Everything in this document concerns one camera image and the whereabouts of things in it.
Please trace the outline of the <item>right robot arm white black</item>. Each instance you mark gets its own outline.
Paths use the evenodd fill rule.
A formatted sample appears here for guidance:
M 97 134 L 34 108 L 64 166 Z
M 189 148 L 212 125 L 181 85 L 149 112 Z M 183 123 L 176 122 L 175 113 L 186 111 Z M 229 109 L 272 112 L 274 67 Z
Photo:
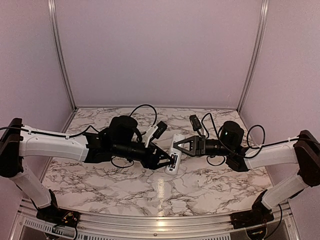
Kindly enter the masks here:
M 173 147 L 191 157 L 223 156 L 236 172 L 281 164 L 297 164 L 299 169 L 274 187 L 261 193 L 248 212 L 247 219 L 258 224 L 278 204 L 292 198 L 308 187 L 320 184 L 320 143 L 308 130 L 295 138 L 259 147 L 241 145 L 244 130 L 234 121 L 226 121 L 217 130 L 215 139 L 194 135 L 176 141 Z

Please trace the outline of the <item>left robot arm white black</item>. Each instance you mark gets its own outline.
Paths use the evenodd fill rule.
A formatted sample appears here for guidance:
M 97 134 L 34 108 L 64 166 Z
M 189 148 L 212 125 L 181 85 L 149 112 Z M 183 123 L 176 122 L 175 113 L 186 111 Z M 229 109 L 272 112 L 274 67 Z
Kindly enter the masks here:
M 12 180 L 35 204 L 39 213 L 53 223 L 63 219 L 63 209 L 54 193 L 45 188 L 23 163 L 24 157 L 45 156 L 71 159 L 87 164 L 110 162 L 113 157 L 138 161 L 149 170 L 174 163 L 174 159 L 152 141 L 167 129 L 160 121 L 141 134 L 138 122 L 131 116 L 114 117 L 105 129 L 69 135 L 40 131 L 14 118 L 0 138 L 0 175 Z

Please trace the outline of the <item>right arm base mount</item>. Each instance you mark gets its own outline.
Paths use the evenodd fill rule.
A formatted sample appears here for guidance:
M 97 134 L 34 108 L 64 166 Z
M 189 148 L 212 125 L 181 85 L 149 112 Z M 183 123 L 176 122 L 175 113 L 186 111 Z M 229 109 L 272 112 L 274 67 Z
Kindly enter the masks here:
M 275 218 L 271 210 L 263 207 L 232 213 L 230 219 L 234 229 L 241 229 L 262 225 L 273 221 Z

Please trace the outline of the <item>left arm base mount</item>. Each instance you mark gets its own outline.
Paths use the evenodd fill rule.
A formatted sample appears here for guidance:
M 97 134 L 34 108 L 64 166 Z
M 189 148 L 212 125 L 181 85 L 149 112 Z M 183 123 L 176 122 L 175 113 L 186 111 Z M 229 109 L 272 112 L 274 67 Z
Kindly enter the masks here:
M 68 210 L 64 208 L 39 208 L 36 214 L 36 218 L 53 223 L 57 226 L 67 226 L 75 228 L 78 225 L 80 219 L 80 213 L 78 211 Z

